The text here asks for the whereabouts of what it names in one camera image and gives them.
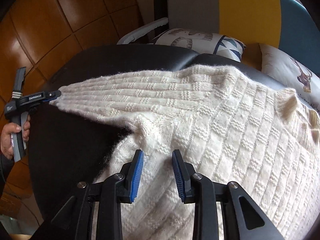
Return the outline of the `person's left hand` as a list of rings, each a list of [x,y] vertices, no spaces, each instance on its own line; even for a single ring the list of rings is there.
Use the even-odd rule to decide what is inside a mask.
[[[10,122],[6,124],[1,132],[1,153],[9,160],[14,156],[14,150],[11,144],[11,134],[18,133],[22,130],[21,126]],[[23,125],[23,140],[27,142],[29,140],[30,133],[30,115],[27,115],[27,120]]]

